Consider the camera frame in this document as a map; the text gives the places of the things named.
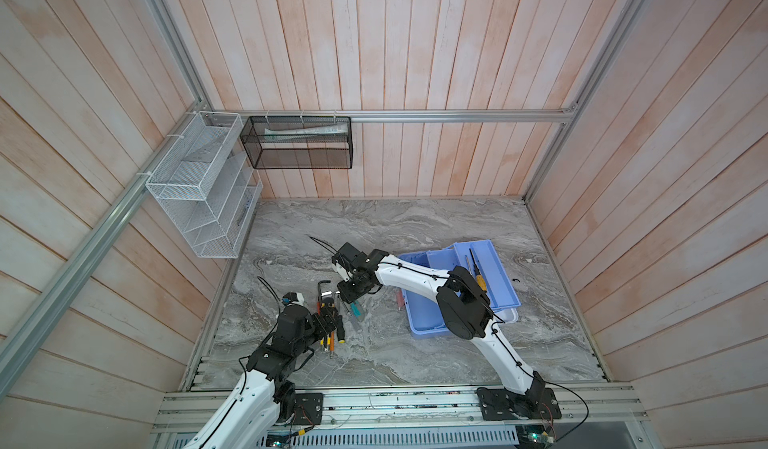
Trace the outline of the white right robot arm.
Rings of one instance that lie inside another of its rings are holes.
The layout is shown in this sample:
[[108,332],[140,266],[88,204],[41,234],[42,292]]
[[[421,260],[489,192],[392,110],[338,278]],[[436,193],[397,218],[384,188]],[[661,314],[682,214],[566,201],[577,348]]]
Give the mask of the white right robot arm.
[[384,286],[405,289],[435,302],[449,331],[472,342],[502,382],[500,390],[477,390],[481,406],[504,417],[533,419],[539,415],[546,382],[508,342],[489,297],[467,269],[432,269],[378,249],[365,254],[349,243],[336,251],[331,261],[342,278],[337,285],[340,297],[348,304]]

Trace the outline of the teal utility knife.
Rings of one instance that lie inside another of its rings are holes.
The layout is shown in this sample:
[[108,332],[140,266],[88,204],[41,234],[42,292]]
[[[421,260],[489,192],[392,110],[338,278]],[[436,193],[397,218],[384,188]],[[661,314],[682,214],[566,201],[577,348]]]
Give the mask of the teal utility knife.
[[361,309],[359,308],[359,306],[355,302],[350,303],[349,306],[350,306],[350,310],[351,310],[352,314],[357,319],[362,319],[363,318],[363,314],[361,312]]

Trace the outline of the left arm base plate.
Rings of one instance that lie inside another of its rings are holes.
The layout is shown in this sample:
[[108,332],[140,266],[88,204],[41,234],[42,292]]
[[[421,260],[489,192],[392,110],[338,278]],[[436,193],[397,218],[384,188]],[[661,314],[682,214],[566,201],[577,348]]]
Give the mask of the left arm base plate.
[[276,396],[278,426],[317,426],[322,422],[324,395],[320,392]]

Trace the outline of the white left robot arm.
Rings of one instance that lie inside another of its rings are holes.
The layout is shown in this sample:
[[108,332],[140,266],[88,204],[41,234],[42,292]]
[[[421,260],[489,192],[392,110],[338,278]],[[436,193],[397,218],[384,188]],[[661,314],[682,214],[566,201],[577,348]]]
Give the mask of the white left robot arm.
[[247,357],[234,389],[214,415],[187,443],[189,448],[253,448],[275,423],[293,411],[295,385],[290,375],[297,360],[314,353],[313,345],[343,332],[338,310],[323,304],[312,313],[287,304],[265,339]]

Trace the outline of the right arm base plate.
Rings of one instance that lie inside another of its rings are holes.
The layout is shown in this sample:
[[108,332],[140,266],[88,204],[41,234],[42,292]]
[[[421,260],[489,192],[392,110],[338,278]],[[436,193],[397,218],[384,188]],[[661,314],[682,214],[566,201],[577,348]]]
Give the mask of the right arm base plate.
[[554,391],[545,387],[536,395],[519,395],[507,389],[480,387],[475,391],[484,421],[558,420],[562,418]]

